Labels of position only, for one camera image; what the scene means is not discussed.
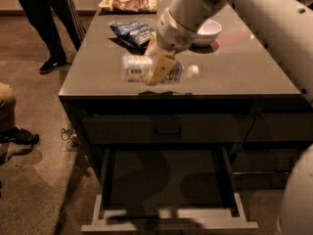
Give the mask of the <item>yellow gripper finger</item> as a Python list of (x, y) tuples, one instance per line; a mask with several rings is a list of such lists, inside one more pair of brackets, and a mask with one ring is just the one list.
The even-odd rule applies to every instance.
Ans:
[(157, 85), (162, 82), (165, 77), (173, 70), (176, 60), (175, 58), (156, 56), (151, 58), (153, 61), (152, 70), (148, 74), (146, 83), (148, 85)]

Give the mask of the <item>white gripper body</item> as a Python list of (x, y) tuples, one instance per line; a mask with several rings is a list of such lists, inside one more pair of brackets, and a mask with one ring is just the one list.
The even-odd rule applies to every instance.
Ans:
[(155, 37), (153, 37), (147, 46), (147, 49), (145, 51), (145, 55), (149, 56), (151, 58), (154, 58), (156, 56), (160, 56), (160, 57), (165, 56), (165, 57), (174, 58), (175, 52), (174, 51), (168, 51), (168, 50), (165, 50), (165, 49), (159, 47), (158, 43), (157, 43), (157, 39)]

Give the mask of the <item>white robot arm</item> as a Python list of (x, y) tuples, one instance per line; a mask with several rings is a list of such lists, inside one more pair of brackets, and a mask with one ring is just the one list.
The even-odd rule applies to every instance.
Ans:
[[(296, 0), (172, 0), (156, 25), (147, 54), (158, 67), (187, 50), (204, 21), (232, 6), (308, 104), (313, 104), (313, 14)], [(275, 235), (313, 235), (313, 148), (289, 177)]]

